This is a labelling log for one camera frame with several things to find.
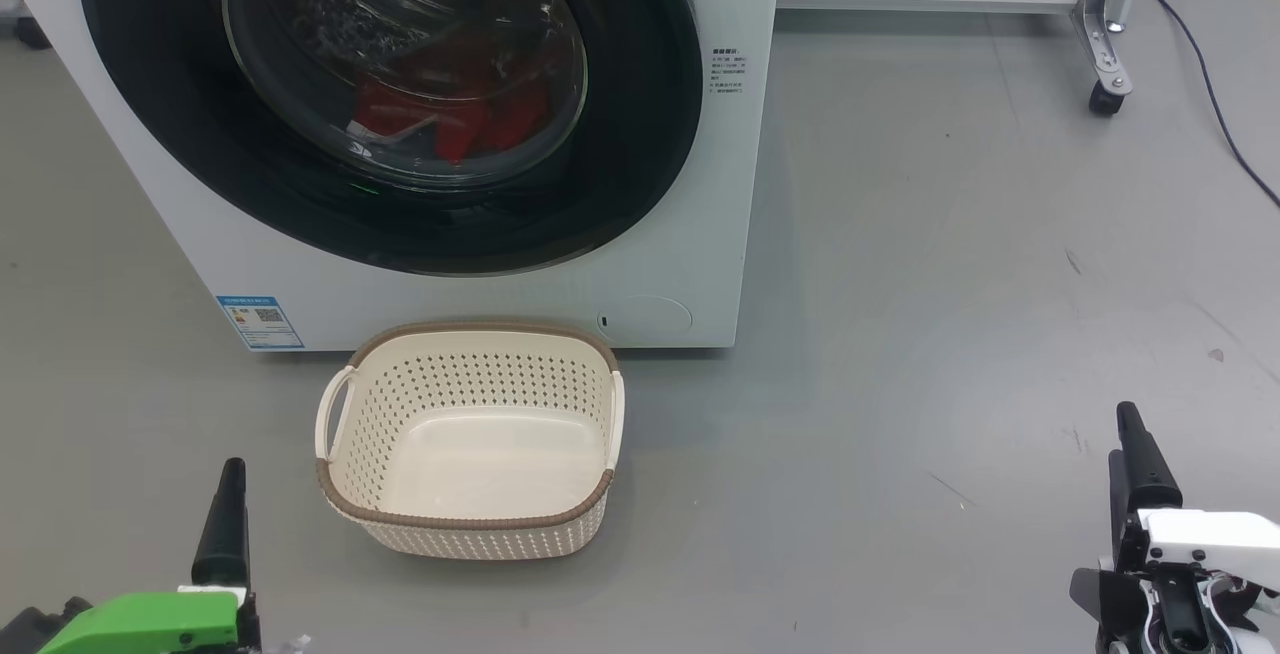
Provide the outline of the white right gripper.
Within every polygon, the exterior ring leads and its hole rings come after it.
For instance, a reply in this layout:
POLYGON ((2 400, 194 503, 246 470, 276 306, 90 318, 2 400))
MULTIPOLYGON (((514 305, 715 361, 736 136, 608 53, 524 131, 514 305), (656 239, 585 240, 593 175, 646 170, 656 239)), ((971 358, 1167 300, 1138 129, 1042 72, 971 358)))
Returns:
POLYGON ((1079 568, 1071 600, 1097 625, 1096 654, 1280 654, 1251 613, 1280 618, 1280 525, 1181 509, 1183 494, 1133 402, 1108 453, 1111 554, 1079 568))

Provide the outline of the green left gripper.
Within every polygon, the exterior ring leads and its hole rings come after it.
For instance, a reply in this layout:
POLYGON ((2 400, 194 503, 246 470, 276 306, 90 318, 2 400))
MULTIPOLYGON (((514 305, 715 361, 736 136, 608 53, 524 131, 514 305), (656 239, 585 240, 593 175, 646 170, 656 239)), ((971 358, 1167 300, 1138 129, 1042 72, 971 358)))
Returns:
POLYGON ((250 595, 246 463, 229 458, 192 563, 192 585, 128 593, 70 618, 38 654, 261 654, 250 595))

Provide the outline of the red and white garment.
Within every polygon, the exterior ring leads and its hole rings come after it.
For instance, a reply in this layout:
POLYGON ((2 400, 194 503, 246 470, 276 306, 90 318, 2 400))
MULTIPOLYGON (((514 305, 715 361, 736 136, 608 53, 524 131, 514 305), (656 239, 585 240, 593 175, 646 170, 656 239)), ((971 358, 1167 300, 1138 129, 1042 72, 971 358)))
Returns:
POLYGON ((463 31, 398 54, 383 70, 362 72, 346 134, 393 145, 429 129, 433 156, 454 166, 509 151, 545 125, 547 74, 564 60, 558 45, 463 31))

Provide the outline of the cream perforated laundry basket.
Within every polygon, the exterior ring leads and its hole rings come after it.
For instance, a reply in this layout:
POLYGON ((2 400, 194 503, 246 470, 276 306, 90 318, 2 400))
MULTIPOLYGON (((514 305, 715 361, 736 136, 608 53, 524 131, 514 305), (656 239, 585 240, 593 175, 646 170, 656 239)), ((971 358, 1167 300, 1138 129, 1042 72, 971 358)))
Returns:
POLYGON ((451 561, 568 557, 598 534, 625 379, 588 331, 416 323, 330 379, 314 430, 330 507, 383 546, 451 561))

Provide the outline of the white front-load washing machine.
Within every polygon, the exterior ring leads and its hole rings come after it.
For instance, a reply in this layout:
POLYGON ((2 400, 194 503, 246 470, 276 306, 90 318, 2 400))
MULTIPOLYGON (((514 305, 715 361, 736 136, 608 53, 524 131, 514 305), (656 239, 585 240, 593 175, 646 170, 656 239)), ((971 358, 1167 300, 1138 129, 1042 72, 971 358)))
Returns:
POLYGON ((692 0, 701 113, 678 177, 616 239, 547 267, 407 274, 288 238, 224 202, 134 116, 81 0, 26 0, 212 297, 275 297, 305 349, 425 321, 554 323, 613 348, 728 348, 737 331, 776 0, 692 0))

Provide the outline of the blue energy label sticker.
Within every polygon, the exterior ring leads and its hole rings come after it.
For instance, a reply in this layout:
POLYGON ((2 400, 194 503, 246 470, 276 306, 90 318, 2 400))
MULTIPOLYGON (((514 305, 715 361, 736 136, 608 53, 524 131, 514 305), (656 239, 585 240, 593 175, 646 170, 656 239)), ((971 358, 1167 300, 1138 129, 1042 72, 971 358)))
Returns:
POLYGON ((216 297, 248 349, 305 349, 275 297, 216 297))

